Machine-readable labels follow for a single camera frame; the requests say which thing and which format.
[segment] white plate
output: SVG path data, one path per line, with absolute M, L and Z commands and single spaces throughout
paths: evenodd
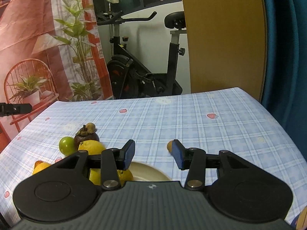
M 171 181 L 166 174 L 147 164 L 131 162 L 129 170 L 133 174 L 134 181 L 139 182 L 168 182 Z

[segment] exercise bike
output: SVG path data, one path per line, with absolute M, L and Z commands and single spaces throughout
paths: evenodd
M 182 88 L 176 81 L 178 55 L 185 54 L 184 48 L 179 48 L 179 35 L 186 34 L 185 15 L 183 11 L 167 15 L 164 24 L 171 30 L 169 44 L 167 73 L 150 72 L 135 56 L 127 50 L 128 37 L 123 37 L 120 42 L 119 25 L 125 22 L 150 21 L 157 12 L 148 18 L 121 17 L 122 11 L 97 14 L 97 25 L 114 25 L 114 37 L 110 39 L 113 44 L 114 55 L 107 63 L 112 91 L 115 99 L 159 97 L 180 95 Z

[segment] table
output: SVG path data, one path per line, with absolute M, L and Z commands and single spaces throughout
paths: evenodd
M 58 143 L 93 122 L 107 148 L 136 142 L 134 161 L 147 163 L 173 180 L 185 181 L 166 144 L 217 154 L 227 149 L 285 181 L 294 193 L 286 217 L 291 222 L 307 205 L 307 163 L 291 138 L 260 103 L 239 88 L 171 97 L 128 100 L 56 101 L 29 123 L 0 154 L 0 212 L 19 221 L 12 193 L 32 174 L 34 163 L 62 158 Z M 206 184 L 217 179 L 206 173 Z

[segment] wooden door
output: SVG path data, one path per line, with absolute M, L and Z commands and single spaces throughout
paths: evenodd
M 191 92 L 240 87 L 261 96 L 266 62 L 262 0 L 182 0 Z

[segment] printed backdrop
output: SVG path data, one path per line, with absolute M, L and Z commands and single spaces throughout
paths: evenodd
M 0 119 L 0 151 L 60 101 L 112 98 L 92 0 L 0 0 L 0 102 L 32 112 Z

